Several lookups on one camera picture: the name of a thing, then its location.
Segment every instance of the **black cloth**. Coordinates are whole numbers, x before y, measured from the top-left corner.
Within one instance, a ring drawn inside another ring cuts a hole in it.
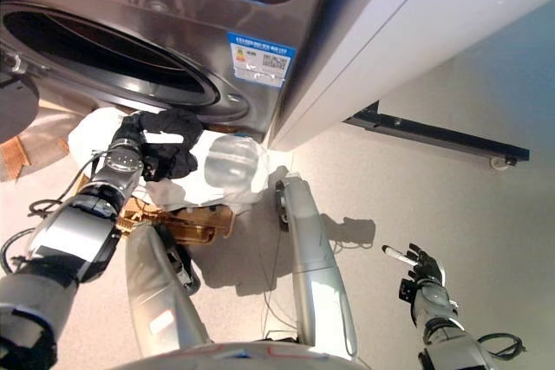
[[[182,108],[172,108],[158,114],[139,114],[140,126],[150,133],[175,133],[183,136],[183,143],[145,143],[143,157],[146,181],[158,182],[163,178],[178,179],[199,167],[189,152],[202,134],[202,124],[195,113]]]

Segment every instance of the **robotic hand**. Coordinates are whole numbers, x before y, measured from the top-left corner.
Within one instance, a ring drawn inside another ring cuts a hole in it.
[[[457,321],[456,302],[445,288],[445,271],[428,253],[415,244],[403,255],[389,246],[382,250],[388,256],[413,267],[411,279],[402,279],[399,298],[410,303],[410,314],[416,327],[423,331],[426,348],[419,354],[423,370],[497,370],[492,355],[510,360],[525,351],[522,341],[511,334],[490,334],[475,340]],[[481,346],[492,338],[512,338],[515,343],[502,352],[491,354]]]
[[[117,217],[143,173],[137,123],[136,116],[124,118],[102,169],[35,228],[22,267],[0,280],[1,368],[56,363],[77,288],[108,266],[121,236]]]

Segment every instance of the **washing machine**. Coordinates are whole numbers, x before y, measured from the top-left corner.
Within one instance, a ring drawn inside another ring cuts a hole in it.
[[[4,67],[42,89],[261,141],[324,0],[1,0]]]

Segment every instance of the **tan floor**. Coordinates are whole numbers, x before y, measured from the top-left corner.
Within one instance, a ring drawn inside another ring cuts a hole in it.
[[[370,249],[342,250],[337,261],[361,356],[375,370],[418,367],[421,334],[413,327],[409,306],[397,300],[407,268],[379,249],[383,244],[404,249],[409,242],[443,261],[447,287],[472,334],[508,331],[523,338],[529,352],[500,363],[501,369],[552,366],[555,92],[552,81],[542,83],[547,73],[541,66],[530,64],[531,57],[539,56],[537,50],[511,62],[506,51],[494,52],[504,59],[475,49],[447,62],[392,93],[382,109],[529,146],[529,163],[496,172],[486,159],[347,125],[337,125],[295,151],[293,167],[309,180],[334,235],[373,238]],[[546,61],[553,63],[549,56]],[[35,224],[25,216],[27,204],[55,196],[75,169],[66,158],[16,186],[2,184],[0,238]],[[193,301],[215,341],[262,336],[261,264],[271,268],[278,236],[269,201],[255,208],[257,222],[249,214],[231,239],[195,251],[206,284]],[[336,225],[344,217],[365,221]],[[280,277],[271,302],[283,318],[294,318],[287,235],[280,248]],[[60,342],[57,370],[113,367],[139,358],[127,311],[123,255],[121,244],[102,279],[80,289]],[[283,328],[272,318],[267,327]]]

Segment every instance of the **white fabric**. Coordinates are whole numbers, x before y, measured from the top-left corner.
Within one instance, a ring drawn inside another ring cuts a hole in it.
[[[115,131],[121,124],[121,120],[126,115],[113,107],[104,107],[95,110],[89,114],[81,123],[69,134],[69,152],[79,166],[84,165],[93,153],[108,149]],[[157,135],[156,143],[160,143],[165,133]],[[171,143],[175,138],[171,135],[170,139],[162,143]],[[238,169],[225,167],[225,162],[233,161],[237,156],[240,163],[249,163],[249,160],[241,155],[221,155],[221,162],[218,160],[218,154],[214,153],[214,142],[219,138],[225,137],[228,143],[227,148],[238,151],[245,146],[251,151],[255,149],[258,162],[254,166],[247,166],[246,170],[238,171]],[[237,181],[233,184],[219,182],[219,187],[211,186],[206,182],[206,160],[211,152],[211,176],[217,175],[214,166],[222,166],[221,178],[229,178],[233,174],[246,178],[245,186],[237,186]],[[224,133],[216,133],[204,131],[199,138],[197,144],[191,150],[191,153],[197,159],[199,168],[191,172],[181,179],[162,179],[160,182],[147,182],[140,180],[140,185],[134,191],[133,195],[147,203],[153,203],[160,208],[171,211],[181,207],[189,206],[206,206],[212,204],[228,204],[235,210],[242,204],[252,204],[260,199],[260,193],[266,189],[268,179],[268,154],[266,150],[251,138],[228,135]],[[85,170],[85,174],[90,176],[90,166]]]

